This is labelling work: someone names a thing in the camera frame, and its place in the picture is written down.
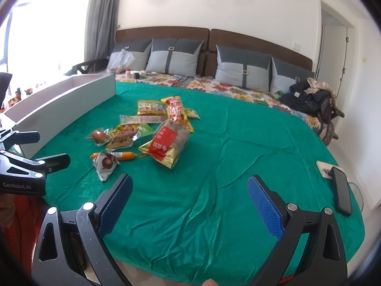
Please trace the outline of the person's left hand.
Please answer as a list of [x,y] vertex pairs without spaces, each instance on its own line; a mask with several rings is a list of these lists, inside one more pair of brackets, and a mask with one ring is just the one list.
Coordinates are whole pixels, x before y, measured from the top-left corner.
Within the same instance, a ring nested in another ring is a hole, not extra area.
[[0,226],[8,228],[13,222],[15,214],[15,196],[13,194],[0,195]]

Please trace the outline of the person's right hand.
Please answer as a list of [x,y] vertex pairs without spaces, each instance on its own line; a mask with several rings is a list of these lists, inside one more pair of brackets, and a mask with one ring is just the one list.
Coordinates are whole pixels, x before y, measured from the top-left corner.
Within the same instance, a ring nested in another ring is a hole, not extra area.
[[208,279],[201,286],[218,286],[218,284],[213,279]]

